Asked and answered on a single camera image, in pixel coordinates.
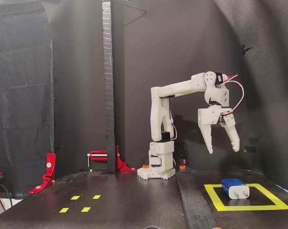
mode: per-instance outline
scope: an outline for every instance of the white wire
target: white wire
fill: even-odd
[[[177,137],[178,137],[177,128],[174,126],[174,124],[172,124],[172,126],[173,126],[173,128],[174,128],[174,130],[175,130],[176,136],[175,136],[175,138],[172,138],[171,140],[176,140]]]
[[[236,110],[236,108],[240,105],[240,103],[241,103],[241,101],[243,100],[244,95],[245,95],[243,86],[242,86],[239,82],[237,82],[237,81],[234,81],[234,80],[231,81],[231,79],[228,80],[228,81],[225,81],[224,83],[220,84],[219,86],[225,85],[226,83],[236,83],[237,85],[239,85],[239,86],[241,87],[241,90],[243,91],[243,96],[241,97],[241,99],[240,99],[240,101],[238,102],[238,104],[237,104],[231,111],[222,114],[223,116],[226,116],[226,115],[229,115],[229,114],[233,113],[233,111]]]

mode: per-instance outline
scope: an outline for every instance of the yellow tape strip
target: yellow tape strip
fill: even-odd
[[[59,211],[59,213],[65,213],[67,212],[68,208],[63,208],[61,211]]]
[[[95,195],[93,199],[98,199],[99,197],[101,197],[101,195]]]
[[[275,205],[261,205],[261,206],[225,206],[222,201],[219,199],[214,188],[222,187],[222,185],[204,185],[207,193],[209,194],[215,208],[217,211],[262,211],[262,210],[285,210],[288,209],[288,206],[265,189],[260,184],[246,184],[249,187],[257,188],[261,193],[268,197]]]
[[[86,208],[83,208],[81,212],[88,212],[91,208],[90,207],[86,207]]]
[[[76,200],[76,199],[78,199],[80,196],[73,196],[72,198],[71,198],[71,200]]]

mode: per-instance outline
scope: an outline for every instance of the blue and white object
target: blue and white object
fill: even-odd
[[[222,189],[231,199],[247,199],[250,196],[250,189],[239,179],[224,179]]]

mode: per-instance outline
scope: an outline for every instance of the black hook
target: black hook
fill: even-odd
[[[252,49],[252,48],[253,48],[253,46],[250,46],[250,47],[248,47],[248,48],[245,48],[245,45],[243,44],[243,45],[241,46],[243,55],[245,55],[245,52],[246,52],[246,51],[249,51],[249,50]]]

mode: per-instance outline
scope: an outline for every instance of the vertical pole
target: vertical pole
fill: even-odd
[[[107,171],[115,173],[116,151],[114,132],[114,92],[113,92],[113,59],[111,2],[102,2],[102,23],[104,39],[105,93],[106,93],[106,135],[107,135]]]

